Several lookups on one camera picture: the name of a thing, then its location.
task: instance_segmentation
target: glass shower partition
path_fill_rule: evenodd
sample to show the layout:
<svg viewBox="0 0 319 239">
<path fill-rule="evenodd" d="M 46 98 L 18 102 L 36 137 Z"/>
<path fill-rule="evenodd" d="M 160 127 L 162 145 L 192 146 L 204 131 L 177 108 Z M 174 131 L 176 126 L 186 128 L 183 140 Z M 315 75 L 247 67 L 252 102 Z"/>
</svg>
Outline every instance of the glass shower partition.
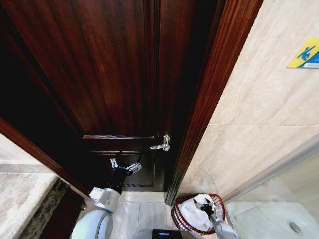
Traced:
<svg viewBox="0 0 319 239">
<path fill-rule="evenodd" d="M 319 152 L 226 208 L 241 239 L 319 239 Z"/>
</svg>

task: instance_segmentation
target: silver door handle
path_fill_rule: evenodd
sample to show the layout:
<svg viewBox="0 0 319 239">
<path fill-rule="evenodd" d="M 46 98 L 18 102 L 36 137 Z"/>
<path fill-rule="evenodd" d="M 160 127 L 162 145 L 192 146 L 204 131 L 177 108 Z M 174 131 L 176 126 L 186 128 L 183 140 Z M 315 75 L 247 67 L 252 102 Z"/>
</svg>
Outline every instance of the silver door handle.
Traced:
<svg viewBox="0 0 319 239">
<path fill-rule="evenodd" d="M 162 148 L 165 152 L 167 152 L 170 149 L 169 142 L 170 142 L 170 136 L 167 134 L 164 136 L 164 144 L 150 146 L 150 149 L 158 150 Z"/>
</svg>

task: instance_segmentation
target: sticker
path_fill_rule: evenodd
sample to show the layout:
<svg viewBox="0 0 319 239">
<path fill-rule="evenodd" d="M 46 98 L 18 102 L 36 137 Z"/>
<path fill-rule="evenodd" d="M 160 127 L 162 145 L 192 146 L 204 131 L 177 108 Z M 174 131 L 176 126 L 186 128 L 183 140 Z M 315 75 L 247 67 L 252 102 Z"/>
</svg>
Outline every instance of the sticker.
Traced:
<svg viewBox="0 0 319 239">
<path fill-rule="evenodd" d="M 319 68 L 319 38 L 308 39 L 288 68 Z"/>
</svg>

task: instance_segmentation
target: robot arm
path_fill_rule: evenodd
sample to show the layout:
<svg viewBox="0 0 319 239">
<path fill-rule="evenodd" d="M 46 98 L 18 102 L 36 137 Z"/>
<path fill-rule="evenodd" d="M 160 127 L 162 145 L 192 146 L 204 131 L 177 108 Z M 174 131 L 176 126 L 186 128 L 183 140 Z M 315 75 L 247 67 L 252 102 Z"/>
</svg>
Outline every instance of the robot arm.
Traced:
<svg viewBox="0 0 319 239">
<path fill-rule="evenodd" d="M 213 227 L 215 228 L 216 234 L 219 239 L 238 239 L 238 235 L 236 231 L 227 223 L 224 222 L 223 219 L 223 211 L 221 208 L 214 205 L 213 202 L 206 199 L 207 204 L 200 204 L 195 202 L 195 207 L 205 211 L 211 221 Z"/>
<path fill-rule="evenodd" d="M 72 232 L 72 239 L 108 239 L 110 238 L 113 221 L 112 213 L 115 211 L 118 198 L 122 193 L 122 186 L 126 176 L 139 171 L 141 156 L 132 165 L 118 165 L 116 158 L 111 159 L 112 170 L 115 172 L 107 188 L 93 188 L 90 198 L 94 201 L 97 210 L 89 212 L 77 222 Z"/>
</svg>

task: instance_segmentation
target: red wicker basket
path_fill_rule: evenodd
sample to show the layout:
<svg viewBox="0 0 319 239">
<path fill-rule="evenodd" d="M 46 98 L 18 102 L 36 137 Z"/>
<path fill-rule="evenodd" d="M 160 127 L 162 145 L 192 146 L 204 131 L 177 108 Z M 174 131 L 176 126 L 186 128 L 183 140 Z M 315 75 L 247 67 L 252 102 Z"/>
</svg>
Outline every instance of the red wicker basket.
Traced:
<svg viewBox="0 0 319 239">
<path fill-rule="evenodd" d="M 193 195 L 189 195 L 189 196 L 185 196 L 185 197 L 179 197 L 176 199 L 175 205 L 171 210 L 171 216 L 173 218 L 173 221 L 174 221 L 175 225 L 181 231 L 194 231 L 194 232 L 198 232 L 202 235 L 213 234 L 213 233 L 215 233 L 214 228 L 210 228 L 207 231 L 199 230 L 199 229 L 193 227 L 191 224 L 189 224 L 188 221 L 184 218 L 184 216 L 180 212 L 179 204 L 181 204 L 184 201 L 191 199 L 197 195 L 198 195 L 198 193 L 193 194 Z M 223 203 L 221 197 L 217 194 L 209 194 L 209 195 L 212 198 L 212 201 L 215 203 L 215 205 L 220 207 L 223 210 L 223 219 L 225 219 L 225 206 L 224 206 L 224 203 Z"/>
</svg>

